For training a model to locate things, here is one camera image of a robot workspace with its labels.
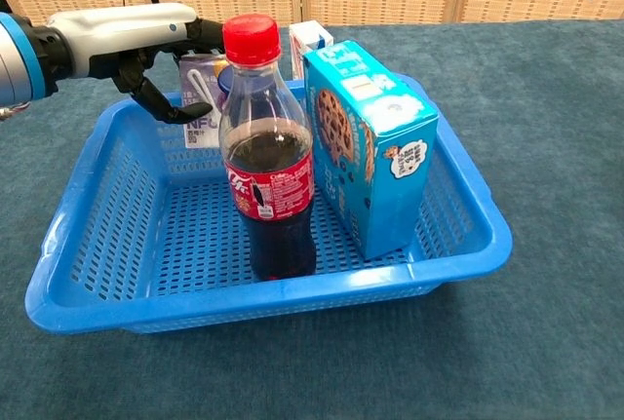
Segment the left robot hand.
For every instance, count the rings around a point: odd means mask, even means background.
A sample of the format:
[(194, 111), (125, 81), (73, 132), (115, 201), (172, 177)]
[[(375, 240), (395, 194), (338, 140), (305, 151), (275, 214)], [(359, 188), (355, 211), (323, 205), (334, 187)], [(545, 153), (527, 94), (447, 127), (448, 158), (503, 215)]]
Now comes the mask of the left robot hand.
[(160, 53), (179, 60), (190, 52), (224, 51), (222, 24), (200, 18), (193, 8), (160, 3), (65, 11), (47, 25), (68, 50), (73, 78), (109, 78), (120, 93), (167, 124), (188, 124), (213, 111), (211, 102), (171, 105), (144, 75)]

